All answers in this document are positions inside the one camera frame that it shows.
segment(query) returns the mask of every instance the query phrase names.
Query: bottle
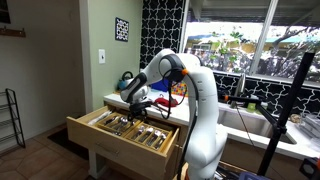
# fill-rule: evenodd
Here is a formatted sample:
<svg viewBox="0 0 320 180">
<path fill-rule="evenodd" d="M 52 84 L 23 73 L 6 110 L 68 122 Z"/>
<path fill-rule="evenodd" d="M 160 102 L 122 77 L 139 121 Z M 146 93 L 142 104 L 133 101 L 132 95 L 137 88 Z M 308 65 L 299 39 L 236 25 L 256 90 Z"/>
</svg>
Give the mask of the bottle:
<svg viewBox="0 0 320 180">
<path fill-rule="evenodd" d="M 251 99 L 259 99 L 257 96 L 252 95 L 250 96 Z M 256 110 L 256 103 L 249 103 L 247 107 L 247 111 L 253 113 Z"/>
</svg>

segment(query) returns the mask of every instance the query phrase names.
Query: kettle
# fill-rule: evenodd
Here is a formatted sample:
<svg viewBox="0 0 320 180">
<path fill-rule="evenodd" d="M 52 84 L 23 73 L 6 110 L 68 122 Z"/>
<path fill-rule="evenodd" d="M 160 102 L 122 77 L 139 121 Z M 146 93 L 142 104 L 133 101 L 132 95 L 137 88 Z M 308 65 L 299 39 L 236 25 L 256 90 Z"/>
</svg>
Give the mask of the kettle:
<svg viewBox="0 0 320 180">
<path fill-rule="evenodd" d="M 127 87 L 127 85 L 131 82 L 131 79 L 133 78 L 133 74 L 130 71 L 126 71 L 123 73 L 122 78 L 119 80 L 118 88 L 120 90 L 123 90 Z"/>
</svg>

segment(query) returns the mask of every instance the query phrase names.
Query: utensil organizer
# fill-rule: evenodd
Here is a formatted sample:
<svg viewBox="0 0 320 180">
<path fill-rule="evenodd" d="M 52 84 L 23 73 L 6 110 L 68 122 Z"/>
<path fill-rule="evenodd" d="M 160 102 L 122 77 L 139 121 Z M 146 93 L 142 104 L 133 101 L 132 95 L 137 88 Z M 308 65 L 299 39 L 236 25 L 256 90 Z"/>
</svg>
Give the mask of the utensil organizer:
<svg viewBox="0 0 320 180">
<path fill-rule="evenodd" d="M 162 152 L 167 147 L 167 143 L 172 138 L 172 134 L 174 131 L 173 127 L 170 127 L 158 122 L 149 121 L 149 120 L 147 120 L 146 122 L 148 123 L 146 123 L 146 122 L 143 122 L 142 120 L 134 119 L 133 120 L 134 125 L 131 125 L 130 124 L 131 122 L 128 122 L 128 124 L 130 124 L 131 126 L 128 127 L 128 124 L 126 124 L 125 126 L 121 127 L 119 130 L 117 130 L 117 127 L 121 126 L 121 121 L 119 120 L 121 117 L 126 118 L 127 114 L 114 112 L 109 116 L 105 117 L 104 119 L 102 119 L 101 121 L 97 122 L 95 126 L 113 135 L 117 135 L 116 133 L 121 133 L 121 134 L 118 134 L 118 136 L 158 152 Z M 138 135 L 135 139 L 132 139 L 132 137 L 139 132 L 139 129 L 141 128 L 141 126 L 144 126 L 145 128 L 144 131 L 140 135 Z M 153 131 L 149 135 L 147 135 L 148 128 L 153 128 Z M 149 142 L 149 140 L 152 137 L 155 137 L 156 131 L 160 131 L 160 135 L 156 137 L 156 139 L 152 142 L 151 145 L 148 145 L 147 143 Z M 140 142 L 139 141 L 140 138 L 144 137 L 145 135 L 147 135 L 146 139 L 143 142 Z"/>
<path fill-rule="evenodd" d="M 112 121 L 111 123 L 109 123 L 107 125 L 105 124 L 108 120 L 110 120 L 110 119 L 112 119 L 112 118 L 114 118 L 116 116 L 118 117 L 117 119 L 115 119 L 114 121 Z M 141 122 L 138 119 L 134 119 L 133 120 L 134 125 L 131 125 L 130 124 L 131 122 L 128 122 L 128 124 L 130 125 L 129 127 L 127 127 L 128 126 L 128 124 L 127 124 L 126 126 L 121 127 L 119 130 L 116 130 L 115 128 L 117 127 L 117 125 L 120 125 L 118 120 L 121 117 L 126 117 L 126 115 L 120 114 L 120 113 L 117 113 L 117 112 L 112 113 L 109 116 L 105 117 L 103 120 L 99 121 L 97 123 L 97 127 L 100 128 L 100 129 L 103 129 L 105 131 L 108 131 L 110 133 L 120 132 L 121 133 L 120 136 L 121 137 L 125 137 L 126 134 L 128 134 L 132 129 L 134 129 Z"/>
<path fill-rule="evenodd" d="M 148 128 L 153 128 L 153 131 L 147 135 L 147 138 L 143 141 L 143 142 L 140 142 L 139 140 L 144 137 L 146 134 L 147 134 L 147 131 L 143 131 L 143 133 L 141 133 L 139 136 L 137 136 L 135 139 L 132 139 L 132 136 L 134 136 L 136 133 L 138 133 L 139 131 L 139 128 L 141 126 L 144 126 L 145 129 L 148 129 Z M 155 131 L 158 130 L 161 132 L 161 134 L 159 136 L 156 137 L 156 139 L 153 141 L 153 143 L 149 146 L 147 145 L 147 143 L 149 142 L 149 140 L 155 135 Z M 127 133 L 127 135 L 125 136 L 125 138 L 135 142 L 135 143 L 138 143 L 138 144 L 141 144 L 143 146 L 146 146 L 148 148 L 151 148 L 155 151 L 160 151 L 162 152 L 162 150 L 166 147 L 166 143 L 169 141 L 169 139 L 172 137 L 172 133 L 173 131 L 172 130 L 165 130 L 165 129 L 161 129 L 157 126 L 153 126 L 153 125 L 150 125 L 150 124 L 146 124 L 144 122 L 141 122 L 138 126 L 136 126 L 132 131 L 130 131 L 129 133 Z M 156 145 L 161 141 L 161 135 L 162 134 L 165 134 L 166 138 L 162 141 L 160 147 L 158 149 L 156 149 Z"/>
</svg>

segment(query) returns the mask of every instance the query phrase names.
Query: open drawer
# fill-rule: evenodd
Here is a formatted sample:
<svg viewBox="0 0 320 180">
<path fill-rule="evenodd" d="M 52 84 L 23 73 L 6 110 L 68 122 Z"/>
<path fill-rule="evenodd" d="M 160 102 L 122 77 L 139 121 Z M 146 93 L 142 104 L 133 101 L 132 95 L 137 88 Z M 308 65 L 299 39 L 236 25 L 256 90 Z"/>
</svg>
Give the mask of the open drawer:
<svg viewBox="0 0 320 180">
<path fill-rule="evenodd" d="M 90 120 L 107 110 L 108 106 L 105 106 L 79 119 L 67 117 L 69 139 L 147 178 L 163 179 L 167 162 L 178 138 L 179 128 L 173 127 L 170 139 L 163 144 L 161 151 L 156 151 L 100 129 L 96 125 L 88 125 Z"/>
</svg>

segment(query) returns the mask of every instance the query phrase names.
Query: wooden shelf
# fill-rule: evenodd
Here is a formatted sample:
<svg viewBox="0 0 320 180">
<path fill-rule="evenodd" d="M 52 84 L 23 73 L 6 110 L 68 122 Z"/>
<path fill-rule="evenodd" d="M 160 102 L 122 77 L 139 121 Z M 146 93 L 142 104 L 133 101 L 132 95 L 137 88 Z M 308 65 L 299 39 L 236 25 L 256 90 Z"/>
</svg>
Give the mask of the wooden shelf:
<svg viewBox="0 0 320 180">
<path fill-rule="evenodd" d="M 24 31 L 24 29 L 14 30 L 14 29 L 7 29 L 6 27 L 4 27 L 4 28 L 0 28 L 0 35 L 14 36 L 14 37 L 26 37 L 26 32 Z"/>
</svg>

